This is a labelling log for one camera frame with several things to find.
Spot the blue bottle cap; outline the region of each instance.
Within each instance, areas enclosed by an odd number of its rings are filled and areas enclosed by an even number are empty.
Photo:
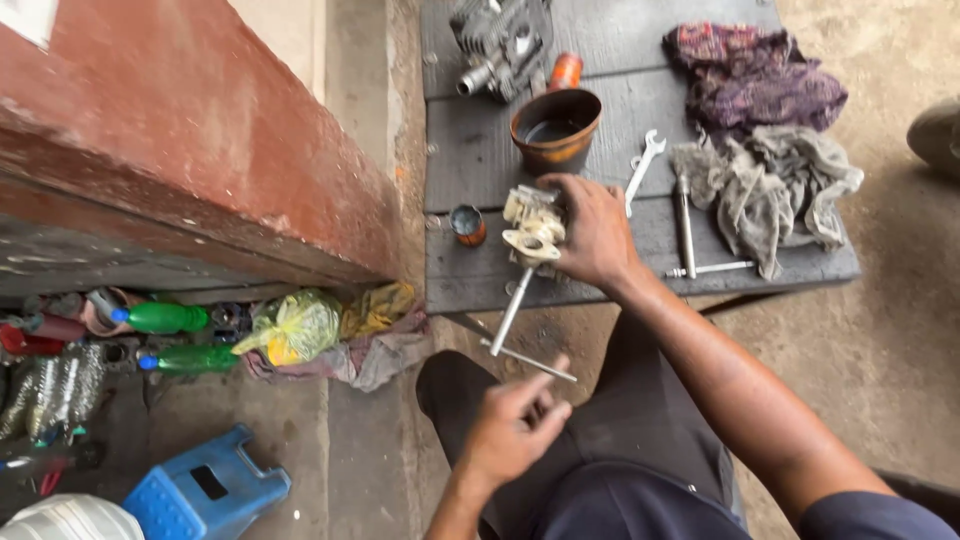
[[[125,307],[118,307],[110,312],[110,318],[114,323],[126,323],[130,318],[130,310]]]
[[[140,364],[140,368],[142,369],[156,369],[156,367],[160,363],[160,360],[156,356],[146,355],[146,356],[141,356],[140,359],[138,360],[138,363]]]

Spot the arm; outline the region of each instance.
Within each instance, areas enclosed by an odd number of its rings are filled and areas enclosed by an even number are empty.
[[[783,382],[669,290],[636,255],[623,190],[548,175],[571,223],[558,268],[598,286],[657,336],[714,432],[756,474],[794,525],[841,491],[894,495]]]
[[[563,370],[568,364],[569,359],[561,356],[555,367]],[[480,512],[493,492],[543,456],[572,411],[569,403],[556,402],[550,395],[552,381],[553,376],[541,373],[487,391],[427,540],[476,538]]]

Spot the yellow plastic bag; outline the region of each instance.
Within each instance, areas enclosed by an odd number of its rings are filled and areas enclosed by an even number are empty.
[[[363,294],[360,302],[354,302],[344,311],[340,338],[348,341],[387,330],[406,315],[416,301],[413,285],[403,282],[369,290]]]
[[[253,317],[253,332],[231,350],[261,349],[276,366],[312,360],[340,336],[340,303],[320,289],[303,289],[272,300]]]

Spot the dark trousers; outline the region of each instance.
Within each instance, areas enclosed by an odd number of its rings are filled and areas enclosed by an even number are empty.
[[[424,363],[417,399],[451,466],[462,453],[484,392],[497,384],[490,372],[455,351],[437,353]],[[493,494],[482,515],[481,537],[528,537],[558,482],[598,461],[637,463],[727,508],[733,504],[733,469],[726,448],[663,357],[656,338],[626,313],[613,327],[593,395],[573,410],[539,461]]]

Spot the blue plastic stool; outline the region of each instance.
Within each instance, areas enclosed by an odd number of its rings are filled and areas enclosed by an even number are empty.
[[[282,467],[261,471],[243,445],[250,428],[232,430],[154,467],[123,507],[147,540],[217,539],[240,536],[253,520],[290,493]]]

